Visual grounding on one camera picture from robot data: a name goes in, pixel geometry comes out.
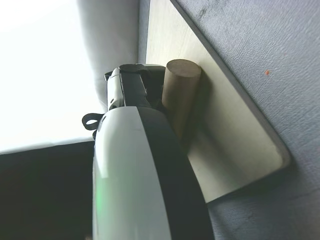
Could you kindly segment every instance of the wooden cylinder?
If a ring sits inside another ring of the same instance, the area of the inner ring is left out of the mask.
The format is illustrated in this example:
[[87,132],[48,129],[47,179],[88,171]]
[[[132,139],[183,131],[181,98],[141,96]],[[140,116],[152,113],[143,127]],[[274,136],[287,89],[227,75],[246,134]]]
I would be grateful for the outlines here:
[[179,139],[184,133],[200,75],[201,68],[189,60],[172,60],[165,68],[162,105]]

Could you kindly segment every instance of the bright white light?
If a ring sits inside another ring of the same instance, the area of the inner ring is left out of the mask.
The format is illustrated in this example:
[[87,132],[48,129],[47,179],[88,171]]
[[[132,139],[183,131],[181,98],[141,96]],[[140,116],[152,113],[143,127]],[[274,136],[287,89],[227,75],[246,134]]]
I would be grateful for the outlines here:
[[102,108],[75,1],[1,1],[0,112],[0,153],[89,139]]

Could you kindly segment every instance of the wooden board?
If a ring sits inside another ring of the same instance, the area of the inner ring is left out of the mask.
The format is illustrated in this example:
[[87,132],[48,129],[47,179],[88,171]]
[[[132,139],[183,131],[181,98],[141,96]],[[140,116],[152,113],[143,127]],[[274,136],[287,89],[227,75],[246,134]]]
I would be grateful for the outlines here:
[[169,0],[150,1],[146,63],[165,66],[187,59],[202,68],[188,125],[188,157],[210,202],[287,166],[290,154],[219,56],[209,53],[192,29]]

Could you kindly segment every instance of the black loop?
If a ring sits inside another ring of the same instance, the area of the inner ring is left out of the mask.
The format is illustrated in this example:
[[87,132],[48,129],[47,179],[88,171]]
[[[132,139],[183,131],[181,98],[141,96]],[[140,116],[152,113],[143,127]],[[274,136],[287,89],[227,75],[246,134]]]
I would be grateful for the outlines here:
[[[82,124],[83,124],[84,128],[87,130],[96,130],[98,128],[99,122],[103,116],[104,116],[104,114],[88,113],[83,116]],[[87,122],[89,122],[90,120],[96,120],[96,122],[87,124]]]

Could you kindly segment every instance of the gray wall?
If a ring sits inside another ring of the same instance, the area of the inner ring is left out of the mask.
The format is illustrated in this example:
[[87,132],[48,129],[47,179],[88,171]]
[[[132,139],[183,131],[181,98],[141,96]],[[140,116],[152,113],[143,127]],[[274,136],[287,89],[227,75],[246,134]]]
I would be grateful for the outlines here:
[[294,158],[289,168],[209,203],[216,239],[319,239],[320,2],[177,2]]
[[104,74],[138,62],[139,0],[78,0],[95,88],[106,103]]

